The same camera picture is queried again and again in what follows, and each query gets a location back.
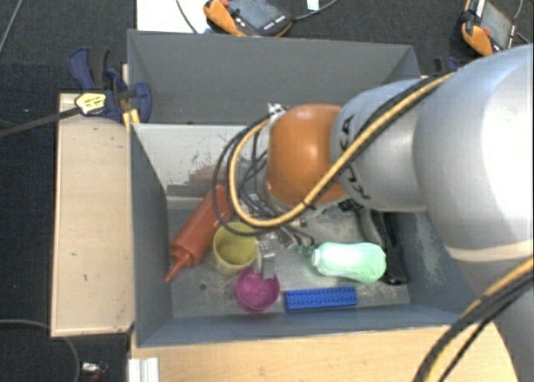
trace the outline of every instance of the black carpet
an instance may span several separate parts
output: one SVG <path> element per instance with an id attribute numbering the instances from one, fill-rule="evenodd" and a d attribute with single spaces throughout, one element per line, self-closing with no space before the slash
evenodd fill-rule
<path id="1" fill-rule="evenodd" d="M 274 0 L 294 14 L 305 0 Z M 512 15 L 518 0 L 492 0 Z M 0 35 L 17 0 L 0 0 Z M 413 45 L 421 71 L 436 58 L 466 63 L 475 54 L 456 18 L 465 0 L 340 0 L 296 23 L 288 37 Z M 517 19 L 532 40 L 532 1 Z M 54 112 L 62 89 L 74 88 L 66 57 L 76 48 L 107 46 L 110 65 L 125 62 L 126 30 L 135 26 L 135 0 L 25 0 L 0 55 L 0 119 L 23 123 Z M 55 127 L 0 139 L 0 318 L 48 322 L 50 304 Z M 104 360 L 105 380 L 124 379 L 125 335 L 75 339 L 82 361 Z M 68 348 L 44 330 L 0 328 L 0 380 L 71 380 Z"/>

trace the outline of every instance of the pink cup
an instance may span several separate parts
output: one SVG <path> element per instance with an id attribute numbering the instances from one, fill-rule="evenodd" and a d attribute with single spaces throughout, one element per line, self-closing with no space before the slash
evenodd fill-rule
<path id="1" fill-rule="evenodd" d="M 234 289 L 235 300 L 245 311 L 260 313 L 276 303 L 280 296 L 280 282 L 276 275 L 272 279 L 262 279 L 252 267 L 246 268 L 237 278 Z"/>

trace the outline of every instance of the yellow cup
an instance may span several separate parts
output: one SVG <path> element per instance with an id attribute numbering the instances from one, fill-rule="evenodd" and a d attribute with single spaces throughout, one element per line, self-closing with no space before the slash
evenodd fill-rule
<path id="1" fill-rule="evenodd" d="M 252 228 L 241 222 L 230 222 L 229 226 L 237 231 L 251 232 Z M 254 262 L 256 257 L 256 237 L 243 237 L 232 234 L 221 226 L 214 237 L 215 269 L 223 275 L 237 274 Z"/>

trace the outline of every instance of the device screen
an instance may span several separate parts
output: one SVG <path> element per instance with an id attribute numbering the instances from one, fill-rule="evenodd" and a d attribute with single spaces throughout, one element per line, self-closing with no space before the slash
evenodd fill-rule
<path id="1" fill-rule="evenodd" d="M 512 24 L 499 10 L 486 3 L 482 13 L 481 28 L 488 29 L 490 36 L 501 48 L 508 48 Z"/>
<path id="2" fill-rule="evenodd" d="M 281 13 L 266 0 L 232 0 L 230 7 L 240 10 L 244 19 L 255 29 L 275 20 Z"/>

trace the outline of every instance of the blue lego brick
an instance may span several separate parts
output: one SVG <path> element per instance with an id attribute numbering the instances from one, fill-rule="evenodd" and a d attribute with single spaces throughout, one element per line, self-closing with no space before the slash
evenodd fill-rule
<path id="1" fill-rule="evenodd" d="M 358 304 L 354 287 L 329 287 L 328 289 L 288 290 L 285 292 L 287 311 L 311 311 L 335 309 Z"/>

